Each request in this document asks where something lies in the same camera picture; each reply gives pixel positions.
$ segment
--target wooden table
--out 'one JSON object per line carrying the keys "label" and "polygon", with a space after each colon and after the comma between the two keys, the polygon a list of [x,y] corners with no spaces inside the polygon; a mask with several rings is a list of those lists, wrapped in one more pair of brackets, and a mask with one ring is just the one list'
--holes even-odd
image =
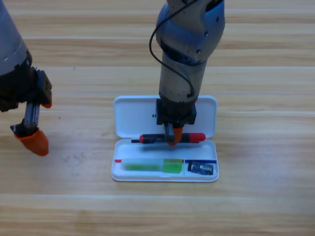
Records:
{"label": "wooden table", "polygon": [[165,0],[4,2],[54,105],[40,112],[44,158],[9,129],[25,106],[1,114],[1,235],[315,235],[314,0],[226,0],[202,87],[219,103],[211,184],[111,178],[112,103],[157,94],[148,40]]}

